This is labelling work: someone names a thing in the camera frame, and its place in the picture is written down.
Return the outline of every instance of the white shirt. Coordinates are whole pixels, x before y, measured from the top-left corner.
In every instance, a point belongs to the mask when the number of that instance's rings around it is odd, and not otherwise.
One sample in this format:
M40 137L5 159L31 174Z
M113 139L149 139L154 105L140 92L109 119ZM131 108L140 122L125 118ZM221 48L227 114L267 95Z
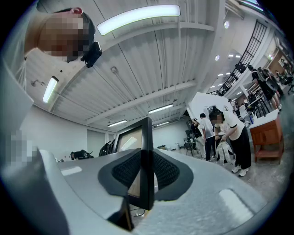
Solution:
M1 66L7 70L26 90L26 62L24 59L24 41L31 16L36 10L37 2L34 2L25 14L18 20L10 35L4 43L0 54Z
M239 118L234 115L231 111L224 111L224 119L222 123L215 124L216 128L220 128L221 130L225 130L227 126L230 128L234 128L237 126L237 130L229 136L230 140L236 140L240 137L242 130L244 128L244 123L242 123Z
M234 111L238 110L234 101L231 101L231 105L232 105Z
M205 129L205 138L210 138L215 135L213 126L208 118L202 118L200 121L200 129Z

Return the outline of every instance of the black cord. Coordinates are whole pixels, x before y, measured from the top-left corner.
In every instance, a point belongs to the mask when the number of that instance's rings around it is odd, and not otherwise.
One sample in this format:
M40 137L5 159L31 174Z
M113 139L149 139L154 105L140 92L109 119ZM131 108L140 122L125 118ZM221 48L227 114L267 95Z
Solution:
M145 209L137 208L137 209L132 209L132 210L130 210L130 211L134 211L134 210L144 210L143 214L145 214ZM143 214L141 214L141 215L131 215L131 216L133 216L133 217L138 217L138 216L142 216Z

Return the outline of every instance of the ceiling light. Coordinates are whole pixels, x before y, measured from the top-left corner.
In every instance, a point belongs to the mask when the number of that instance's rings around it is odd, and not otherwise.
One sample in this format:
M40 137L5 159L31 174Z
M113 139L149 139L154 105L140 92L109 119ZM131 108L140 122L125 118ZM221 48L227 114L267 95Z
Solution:
M228 21L226 21L226 22L224 23L224 26L225 26L225 28L229 28L230 23L229 23Z
M149 111L149 114L155 113L155 112L159 112L159 111L164 110L164 109L167 109L167 108L171 108L172 106L174 106L174 105L173 104L170 104L170 105L163 106L161 108L150 110Z
M261 9L260 7L258 7L258 6L256 6L256 5L250 3L250 2L248 2L248 1L240 1L240 2L242 2L242 3L244 3L244 4L247 4L247 5L249 5L249 6L252 6L253 8L256 8L256 9L258 9L258 10L260 10L260 11L263 11L263 9Z
M161 124L158 124L156 126L158 127L158 126L161 126L161 125L164 125L164 124L167 124L167 123L170 123L170 122L161 123Z
M110 125L108 125L108 127L113 127L113 126L116 126L116 125L118 125L118 124L126 123L126 122L127 122L127 120L122 120L122 121L119 121L119 122L117 122L117 123L110 124Z
M122 27L124 25L154 17L179 16L181 14L178 5L156 5L146 6L131 11L126 11L117 16L114 16L101 24L98 24L97 29L101 35L106 35L109 32Z
M50 81L46 87L44 96L43 96L43 102L48 103L48 100L50 98L50 96L53 93L54 88L56 87L57 83L58 83L58 79L55 76L52 76L50 78Z

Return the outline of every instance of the black railing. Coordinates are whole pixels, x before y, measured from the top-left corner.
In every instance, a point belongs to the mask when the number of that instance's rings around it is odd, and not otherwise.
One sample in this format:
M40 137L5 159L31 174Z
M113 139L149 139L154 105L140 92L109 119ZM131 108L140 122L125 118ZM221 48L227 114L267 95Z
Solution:
M263 40L263 37L266 33L266 29L267 26L256 20L250 41L239 61L239 64L247 66L251 62ZM208 92L208 94L223 96L235 84L235 82L239 79L240 76L240 71L235 68L219 90Z

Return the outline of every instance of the white sneaker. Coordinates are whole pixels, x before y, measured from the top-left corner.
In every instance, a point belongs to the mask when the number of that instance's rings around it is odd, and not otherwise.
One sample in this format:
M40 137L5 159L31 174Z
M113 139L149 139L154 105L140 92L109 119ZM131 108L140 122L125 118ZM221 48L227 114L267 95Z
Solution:
M232 169L232 172L233 172L233 173L237 173L239 170L241 170L241 166L240 166L240 165L237 165L236 167L234 167L234 168Z
M248 172L248 170L249 170L249 168L242 169L242 170L240 171L240 173L239 173L239 176L240 176L240 177L245 176L245 175L246 175L246 172Z

